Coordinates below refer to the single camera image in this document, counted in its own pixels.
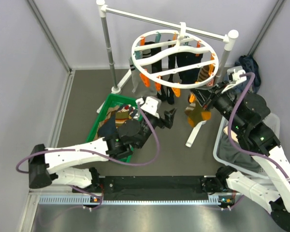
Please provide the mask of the olive green striped sock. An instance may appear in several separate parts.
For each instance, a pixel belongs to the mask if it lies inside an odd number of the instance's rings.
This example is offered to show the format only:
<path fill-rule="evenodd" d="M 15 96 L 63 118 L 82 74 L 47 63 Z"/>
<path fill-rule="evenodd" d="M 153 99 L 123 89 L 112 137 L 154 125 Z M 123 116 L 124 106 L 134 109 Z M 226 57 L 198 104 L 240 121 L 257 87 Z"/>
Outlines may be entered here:
<path fill-rule="evenodd" d="M 208 121 L 211 118 L 211 112 L 204 110 L 196 97 L 191 93 L 188 97 L 189 105 L 185 108 L 185 114 L 188 117 L 189 125 L 194 128 L 202 121 Z"/>

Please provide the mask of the brown striped sock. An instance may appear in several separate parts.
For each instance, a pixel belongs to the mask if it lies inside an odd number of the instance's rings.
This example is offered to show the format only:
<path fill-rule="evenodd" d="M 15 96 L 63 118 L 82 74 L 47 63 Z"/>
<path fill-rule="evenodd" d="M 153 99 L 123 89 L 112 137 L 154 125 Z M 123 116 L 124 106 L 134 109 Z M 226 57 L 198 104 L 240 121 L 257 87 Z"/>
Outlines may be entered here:
<path fill-rule="evenodd" d="M 210 68 L 209 65 L 203 66 L 202 68 L 200 68 L 198 76 L 197 76 L 197 80 L 195 83 L 205 81 L 206 79 L 210 77 L 209 68 Z"/>

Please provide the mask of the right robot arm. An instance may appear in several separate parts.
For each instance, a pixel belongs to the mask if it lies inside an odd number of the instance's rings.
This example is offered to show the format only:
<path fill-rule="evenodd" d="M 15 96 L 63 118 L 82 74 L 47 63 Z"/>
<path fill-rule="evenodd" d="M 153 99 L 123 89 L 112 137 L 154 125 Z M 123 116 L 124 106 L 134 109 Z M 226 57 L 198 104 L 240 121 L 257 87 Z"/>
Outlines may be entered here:
<path fill-rule="evenodd" d="M 263 97 L 243 91 L 233 100 L 223 87 L 193 89 L 201 107 L 216 109 L 228 121 L 228 135 L 235 133 L 239 152 L 249 155 L 265 171 L 275 189 L 267 188 L 228 166 L 219 172 L 216 186 L 221 191 L 236 190 L 261 206 L 283 230 L 290 232 L 290 162 L 273 130 L 264 123 L 270 114 Z"/>

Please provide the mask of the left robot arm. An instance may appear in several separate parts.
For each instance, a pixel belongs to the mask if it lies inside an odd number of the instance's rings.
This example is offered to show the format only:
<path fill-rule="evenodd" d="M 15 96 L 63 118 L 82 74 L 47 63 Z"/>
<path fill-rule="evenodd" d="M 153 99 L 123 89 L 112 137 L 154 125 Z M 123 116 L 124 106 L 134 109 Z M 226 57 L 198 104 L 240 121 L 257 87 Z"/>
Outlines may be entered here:
<path fill-rule="evenodd" d="M 78 169 L 77 166 L 100 161 L 125 164 L 123 159 L 132 155 L 135 149 L 141 149 L 149 137 L 155 135 L 155 128 L 172 127 L 176 109 L 165 111 L 164 117 L 146 110 L 142 113 L 141 119 L 127 119 L 119 127 L 112 124 L 104 135 L 88 143 L 64 148 L 36 145 L 28 160 L 29 188 L 59 184 L 96 191 L 100 186 L 97 171 L 94 168 Z"/>

